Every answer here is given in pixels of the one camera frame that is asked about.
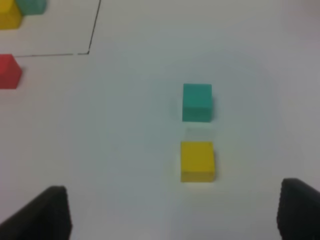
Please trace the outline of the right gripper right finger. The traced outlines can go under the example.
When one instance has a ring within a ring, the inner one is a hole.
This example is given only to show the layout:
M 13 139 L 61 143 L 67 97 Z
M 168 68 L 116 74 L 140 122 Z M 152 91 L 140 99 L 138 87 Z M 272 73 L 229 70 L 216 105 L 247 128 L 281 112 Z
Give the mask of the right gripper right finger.
M 318 240 L 320 192 L 300 179 L 283 179 L 276 223 L 283 240 Z

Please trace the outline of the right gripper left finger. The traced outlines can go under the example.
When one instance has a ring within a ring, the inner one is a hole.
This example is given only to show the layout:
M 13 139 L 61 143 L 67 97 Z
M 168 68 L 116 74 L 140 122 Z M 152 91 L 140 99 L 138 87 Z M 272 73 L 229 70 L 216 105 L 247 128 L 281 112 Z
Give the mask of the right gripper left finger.
M 66 187 L 51 186 L 0 224 L 0 238 L 68 240 L 72 228 Z

